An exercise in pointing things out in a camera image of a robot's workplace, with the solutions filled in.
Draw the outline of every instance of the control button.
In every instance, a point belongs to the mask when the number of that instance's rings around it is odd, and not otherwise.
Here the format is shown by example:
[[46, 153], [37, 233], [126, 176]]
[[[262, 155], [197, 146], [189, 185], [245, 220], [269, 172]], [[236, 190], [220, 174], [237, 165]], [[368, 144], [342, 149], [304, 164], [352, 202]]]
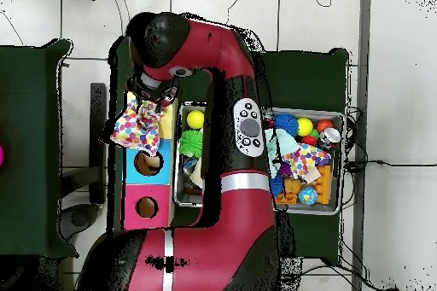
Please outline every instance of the control button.
[[260, 127], [255, 119], [245, 119], [240, 124], [240, 131], [248, 137], [257, 137], [259, 135]]

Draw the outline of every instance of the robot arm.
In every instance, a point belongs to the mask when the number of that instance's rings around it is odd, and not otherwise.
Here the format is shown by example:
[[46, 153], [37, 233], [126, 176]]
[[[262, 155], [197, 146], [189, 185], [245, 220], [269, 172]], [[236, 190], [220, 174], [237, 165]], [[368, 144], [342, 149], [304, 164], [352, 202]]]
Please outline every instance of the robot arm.
[[[135, 16], [127, 36], [135, 68], [129, 89], [142, 99], [172, 100], [174, 77], [195, 70], [211, 74], [203, 205], [192, 227], [129, 231], [100, 244], [85, 261], [78, 291], [272, 291], [276, 226], [258, 90], [245, 44], [228, 28], [170, 13]], [[137, 257], [124, 268], [113, 266], [121, 253]], [[147, 261], [162, 256], [165, 267]], [[120, 280], [108, 288], [109, 278]]]

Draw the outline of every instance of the dark green table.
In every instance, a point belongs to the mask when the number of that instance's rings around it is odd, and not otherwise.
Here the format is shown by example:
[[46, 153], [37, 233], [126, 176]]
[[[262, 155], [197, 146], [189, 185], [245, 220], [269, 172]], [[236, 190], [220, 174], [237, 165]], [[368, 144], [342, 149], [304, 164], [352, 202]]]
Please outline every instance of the dark green table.
[[0, 48], [0, 255], [75, 256], [58, 234], [56, 75], [70, 42]]
[[[128, 40], [114, 46], [116, 78], [111, 83], [111, 98], [117, 98], [116, 113], [123, 108], [125, 81], [131, 72]], [[276, 108], [323, 110], [344, 113], [346, 107], [348, 53], [333, 49], [328, 54], [281, 51], [262, 54], [265, 76], [271, 88], [271, 105]], [[181, 82], [179, 102], [205, 102], [209, 77], [197, 73]], [[114, 230], [119, 230], [119, 199], [123, 150], [113, 148], [115, 156]], [[197, 218], [199, 208], [176, 207], [172, 225], [189, 225]], [[298, 257], [338, 262], [340, 212], [332, 216], [289, 214]]]

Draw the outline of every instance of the plastic bin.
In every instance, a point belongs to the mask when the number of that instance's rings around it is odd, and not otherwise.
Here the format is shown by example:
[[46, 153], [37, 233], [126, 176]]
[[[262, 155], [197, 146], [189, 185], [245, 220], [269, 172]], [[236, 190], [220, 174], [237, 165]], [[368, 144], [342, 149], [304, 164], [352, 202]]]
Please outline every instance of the plastic bin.
[[342, 113], [336, 112], [318, 112], [312, 110], [299, 110], [299, 109], [285, 109], [285, 108], [273, 108], [274, 114], [288, 113], [292, 114], [296, 119], [308, 118], [312, 121], [314, 126], [321, 119], [328, 119], [334, 125], [334, 128], [341, 134], [340, 145], [335, 150], [329, 151], [332, 156], [332, 163], [330, 165], [330, 192], [329, 203], [322, 205], [315, 203], [312, 206], [307, 206], [298, 202], [295, 205], [288, 205], [287, 212], [289, 213], [307, 213], [317, 215], [333, 215], [340, 210], [341, 198], [343, 192], [343, 166], [345, 160], [345, 144], [346, 144], [346, 118]]
[[[185, 176], [182, 171], [182, 155], [179, 154], [179, 138], [182, 131], [189, 129], [186, 124], [186, 118], [191, 110], [205, 111], [205, 102], [185, 102], [178, 110], [178, 129], [177, 129], [177, 146], [175, 154], [175, 171], [173, 180], [173, 200], [176, 204], [183, 207], [201, 207], [201, 197], [199, 195], [188, 195], [184, 192]], [[313, 215], [334, 215], [340, 210], [342, 190], [343, 190], [343, 166], [345, 160], [345, 142], [346, 142], [346, 118], [342, 113], [319, 112], [299, 109], [273, 108], [274, 113], [290, 113], [296, 119], [306, 117], [313, 121], [315, 125], [321, 119], [329, 119], [334, 127], [341, 134], [341, 143], [337, 148], [330, 152], [333, 160], [330, 166], [330, 192], [329, 203], [322, 205], [316, 203], [307, 206], [301, 203], [288, 205], [289, 213], [306, 213]]]
[[201, 197], [199, 195], [189, 195], [184, 191], [186, 177], [182, 171], [183, 156], [179, 153], [180, 137], [183, 131], [189, 129], [187, 125], [187, 115], [192, 110], [200, 110], [205, 113], [205, 102], [184, 102], [178, 110], [177, 129], [176, 129], [176, 153], [175, 170], [173, 180], [173, 201], [183, 207], [201, 207]]

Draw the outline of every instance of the polka dot cloth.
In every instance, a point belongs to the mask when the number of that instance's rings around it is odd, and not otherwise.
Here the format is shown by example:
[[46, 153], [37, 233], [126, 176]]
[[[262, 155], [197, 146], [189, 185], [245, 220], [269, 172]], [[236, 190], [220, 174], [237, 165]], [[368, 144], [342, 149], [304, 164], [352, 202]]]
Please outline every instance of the polka dot cloth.
[[143, 150], [155, 156], [160, 145], [159, 123], [163, 115], [162, 111], [156, 113], [155, 109], [153, 102], [143, 102], [138, 106], [136, 97], [128, 93], [127, 108], [115, 123], [111, 140], [122, 147]]
[[283, 155], [283, 162], [291, 166], [291, 177], [305, 176], [314, 166], [326, 166], [331, 156], [320, 148], [299, 143], [300, 149], [293, 154]]

